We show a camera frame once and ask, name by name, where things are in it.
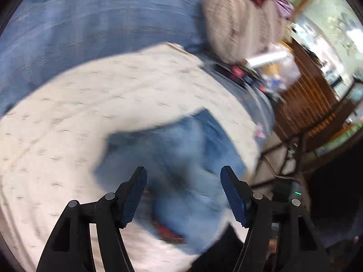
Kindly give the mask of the blue denim pants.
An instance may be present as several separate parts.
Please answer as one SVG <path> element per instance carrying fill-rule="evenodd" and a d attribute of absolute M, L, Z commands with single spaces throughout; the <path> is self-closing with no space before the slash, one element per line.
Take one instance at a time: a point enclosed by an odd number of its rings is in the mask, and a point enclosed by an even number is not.
<path fill-rule="evenodd" d="M 150 232 L 155 232 L 156 224 L 174 232 L 189 254 L 211 245 L 228 207 L 221 169 L 230 166 L 239 178 L 247 170 L 207 109 L 164 126 L 110 134 L 94 174 L 110 192 L 139 166 L 147 172 L 149 197 L 140 202 L 136 219 Z"/>

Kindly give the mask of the white leaf-print bedsheet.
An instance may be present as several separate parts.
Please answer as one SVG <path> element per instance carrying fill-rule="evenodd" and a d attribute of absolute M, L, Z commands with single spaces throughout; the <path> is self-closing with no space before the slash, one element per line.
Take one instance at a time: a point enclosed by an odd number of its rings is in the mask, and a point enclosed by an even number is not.
<path fill-rule="evenodd" d="M 111 133 L 152 128 L 206 108 L 251 176 L 257 127 L 202 67 L 172 43 L 90 61 L 61 73 L 1 119 L 1 233 L 26 271 L 35 271 L 67 202 L 92 202 L 106 193 L 93 170 Z"/>

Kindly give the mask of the brown wooden cabinet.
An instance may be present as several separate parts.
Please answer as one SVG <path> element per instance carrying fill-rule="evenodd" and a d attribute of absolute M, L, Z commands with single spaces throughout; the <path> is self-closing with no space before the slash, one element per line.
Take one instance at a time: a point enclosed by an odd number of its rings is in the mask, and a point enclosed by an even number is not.
<path fill-rule="evenodd" d="M 296 40 L 290 46 L 301 76 L 281 93 L 284 101 L 275 109 L 275 133 L 282 141 L 313 124 L 341 100 L 336 98 L 333 88 L 308 51 Z M 362 88 L 362 83 L 353 83 L 353 86 Z"/>

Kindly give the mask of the clear plastic bag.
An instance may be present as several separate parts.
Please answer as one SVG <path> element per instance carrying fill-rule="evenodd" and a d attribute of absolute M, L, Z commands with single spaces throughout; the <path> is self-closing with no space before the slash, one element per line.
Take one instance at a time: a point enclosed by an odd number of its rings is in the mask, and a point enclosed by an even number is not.
<path fill-rule="evenodd" d="M 268 88 L 275 92 L 283 92 L 294 84 L 301 76 L 295 62 L 294 51 L 285 43 L 270 44 L 269 52 L 284 51 L 287 56 L 280 61 L 259 67 L 258 71 L 266 81 Z"/>

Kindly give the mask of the white cylindrical roll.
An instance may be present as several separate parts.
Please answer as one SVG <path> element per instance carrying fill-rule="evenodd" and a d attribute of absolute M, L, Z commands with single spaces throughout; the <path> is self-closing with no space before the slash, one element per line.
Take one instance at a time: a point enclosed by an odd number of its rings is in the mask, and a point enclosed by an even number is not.
<path fill-rule="evenodd" d="M 265 65 L 269 65 L 271 63 L 280 62 L 288 56 L 289 53 L 284 50 L 265 52 L 245 59 L 245 66 L 249 69 L 256 69 Z"/>

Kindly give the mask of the blue plaid blanket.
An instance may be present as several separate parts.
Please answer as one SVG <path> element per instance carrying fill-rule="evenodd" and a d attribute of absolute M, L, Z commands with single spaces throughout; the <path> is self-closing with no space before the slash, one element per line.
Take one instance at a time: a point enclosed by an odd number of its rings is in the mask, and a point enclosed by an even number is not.
<path fill-rule="evenodd" d="M 206 44 L 202 0 L 23 0 L 1 31 L 1 113 L 59 73 L 159 42 Z"/>

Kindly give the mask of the striped beige pillow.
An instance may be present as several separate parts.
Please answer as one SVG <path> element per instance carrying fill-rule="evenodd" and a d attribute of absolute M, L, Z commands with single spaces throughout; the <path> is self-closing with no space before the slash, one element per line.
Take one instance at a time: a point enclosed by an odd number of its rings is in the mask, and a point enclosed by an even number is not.
<path fill-rule="evenodd" d="M 261 6 L 251 0 L 203 0 L 208 43 L 227 64 L 265 51 L 284 38 L 289 21 L 273 0 Z"/>

